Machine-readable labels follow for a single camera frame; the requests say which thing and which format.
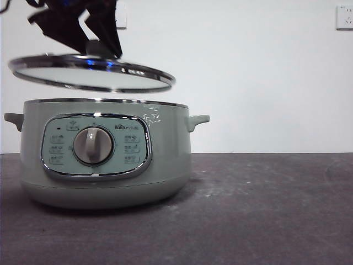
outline control knob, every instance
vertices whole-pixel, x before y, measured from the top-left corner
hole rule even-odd
[[[88,127],[80,131],[73,141],[76,157],[86,164],[104,162],[113,149],[110,134],[98,127]]]

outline dark countertop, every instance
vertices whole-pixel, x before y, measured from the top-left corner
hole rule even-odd
[[[194,154],[175,196],[118,210],[34,203],[1,155],[1,264],[353,264],[353,153]]]

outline cooker base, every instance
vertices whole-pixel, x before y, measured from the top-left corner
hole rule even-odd
[[[190,175],[144,185],[113,188],[55,188],[22,181],[30,198],[50,206],[69,209],[113,209],[146,204],[177,193]]]

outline wall outlet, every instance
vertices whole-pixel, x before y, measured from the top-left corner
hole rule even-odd
[[[337,7],[337,29],[353,29],[353,6]]]

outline glass lid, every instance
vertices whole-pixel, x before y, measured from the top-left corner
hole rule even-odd
[[[175,78],[150,67],[86,55],[41,55],[10,61],[9,68],[21,79],[72,89],[103,92],[160,92]]]

